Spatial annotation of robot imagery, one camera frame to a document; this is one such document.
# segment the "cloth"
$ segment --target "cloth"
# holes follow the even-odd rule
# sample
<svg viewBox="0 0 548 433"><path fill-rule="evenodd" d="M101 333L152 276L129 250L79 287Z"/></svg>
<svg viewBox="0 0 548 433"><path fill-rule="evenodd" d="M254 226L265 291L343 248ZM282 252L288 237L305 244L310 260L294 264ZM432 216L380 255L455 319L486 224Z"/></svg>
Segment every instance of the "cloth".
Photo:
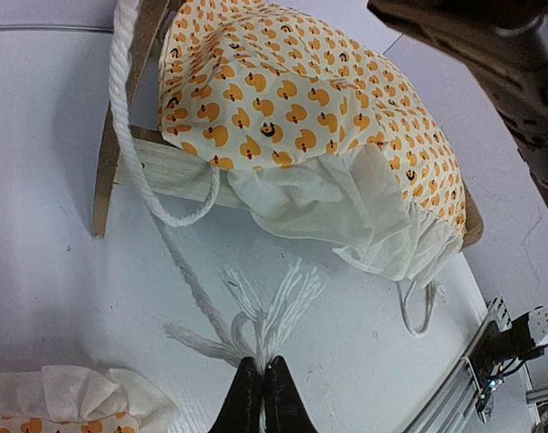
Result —
<svg viewBox="0 0 548 433"><path fill-rule="evenodd" d="M461 248L458 162L408 79L328 24L250 0L190 0L160 57L160 131L228 170L274 235L321 239L393 280Z"/></svg>
<svg viewBox="0 0 548 433"><path fill-rule="evenodd" d="M0 373L0 433L160 433L177 414L168 397L127 370Z"/></svg>

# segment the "white rope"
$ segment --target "white rope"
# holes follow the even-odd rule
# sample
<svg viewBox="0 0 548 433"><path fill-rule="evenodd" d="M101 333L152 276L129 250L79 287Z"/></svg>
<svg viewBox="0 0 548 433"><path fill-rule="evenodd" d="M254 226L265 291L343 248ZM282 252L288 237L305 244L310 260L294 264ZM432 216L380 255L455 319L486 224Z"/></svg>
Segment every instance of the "white rope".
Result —
<svg viewBox="0 0 548 433"><path fill-rule="evenodd" d="M410 283L408 291L406 292L406 295L402 299L400 309L402 309L402 318L404 320L406 329L408 329L408 332L414 338L419 338L421 336L424 336L426 334L426 331L428 331L428 327L430 326L430 320L433 316L433 309L434 303L436 302L436 297L443 291L443 287L437 281L431 281L426 285L426 317L425 322L420 329L416 329L412 326L412 324L410 323L410 317L408 316L408 300L412 296L412 293L415 291L415 288L416 281L412 281Z"/></svg>
<svg viewBox="0 0 548 433"><path fill-rule="evenodd" d="M219 341L204 338L186 327L175 324L164 326L166 335L204 356L223 359L235 368L238 368L244 357L251 356L256 361L259 372L264 373L308 306L324 290L325 286L320 282L316 269L300 274L300 261L290 266L267 309L262 306L245 278L233 270L225 271L222 277L224 286L241 310L234 317L228 330L220 312L214 308L196 274L178 249L170 229L160 221L157 226L174 263L180 269L184 281L190 286L196 304L208 318ZM247 323L253 326L254 347L251 347L243 333L243 327Z"/></svg>
<svg viewBox="0 0 548 433"><path fill-rule="evenodd" d="M114 36L110 50L109 79L114 129L126 166L150 212L168 226L190 226L207 214L214 205L220 189L220 170L214 166L210 166L212 178L210 190L204 203L191 215L183 217L169 214L146 180L142 162L134 147L132 132L130 131L130 113L126 94L126 82L128 81L132 66L132 59L129 54L130 46L132 45L139 8L140 0L119 0L114 12Z"/></svg>

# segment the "wooden frame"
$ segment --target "wooden frame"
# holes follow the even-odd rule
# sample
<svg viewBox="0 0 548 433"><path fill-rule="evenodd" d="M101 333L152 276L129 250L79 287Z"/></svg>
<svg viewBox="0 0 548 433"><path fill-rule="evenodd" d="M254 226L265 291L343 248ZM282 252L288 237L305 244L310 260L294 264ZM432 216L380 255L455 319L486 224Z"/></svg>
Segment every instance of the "wooden frame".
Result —
<svg viewBox="0 0 548 433"><path fill-rule="evenodd" d="M128 79L128 101L132 104L146 59L164 17L169 9L178 10L183 0L142 0L132 47L132 70ZM131 126L136 150L152 188L160 194L204 201L210 186L210 165L164 141L158 131ZM120 158L120 147L108 107L97 167L92 235L104 237L114 184L130 184L130 173ZM227 181L221 182L216 204L247 209ZM476 244L482 237L483 224L479 211L466 189L466 229L463 248Z"/></svg>

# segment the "drawstring bag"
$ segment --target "drawstring bag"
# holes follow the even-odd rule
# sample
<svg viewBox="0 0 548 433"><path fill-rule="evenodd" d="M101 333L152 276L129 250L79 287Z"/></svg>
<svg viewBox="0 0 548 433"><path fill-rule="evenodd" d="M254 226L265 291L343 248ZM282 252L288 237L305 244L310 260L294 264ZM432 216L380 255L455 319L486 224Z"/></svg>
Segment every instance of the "drawstring bag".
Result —
<svg viewBox="0 0 548 433"><path fill-rule="evenodd" d="M340 30L261 0L190 0L160 55L160 132L207 161L205 203L169 215L146 180L128 127L125 81L137 0L116 15L110 90L114 128L151 213L170 227L215 202L220 171L256 223L326 241L347 263L411 281L402 302L413 336L427 328L431 283L461 250L465 189L454 152L405 75ZM421 329L406 304L427 294Z"/></svg>

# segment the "white table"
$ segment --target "white table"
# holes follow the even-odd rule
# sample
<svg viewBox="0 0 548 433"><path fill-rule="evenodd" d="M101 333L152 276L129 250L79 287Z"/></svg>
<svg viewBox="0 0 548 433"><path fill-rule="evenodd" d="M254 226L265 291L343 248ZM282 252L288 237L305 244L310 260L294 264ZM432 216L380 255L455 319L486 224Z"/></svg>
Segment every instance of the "white table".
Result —
<svg viewBox="0 0 548 433"><path fill-rule="evenodd" d="M172 431L204 432L234 370L164 336L171 321L212 335L133 189L114 189L105 240L87 231L109 38L0 32L0 371L124 366L182 409ZM176 212L196 206L166 201ZM461 255L440 276L446 297L430 332L413 339L395 285L341 262L327 245L273 237L250 215L225 208L185 229L181 244L228 318L235 308L219 283L220 266L241 268L264 299L297 257L318 267L328 288L282 355L321 432L401 430L485 312ZM424 299L417 295L411 310L419 320Z"/></svg>

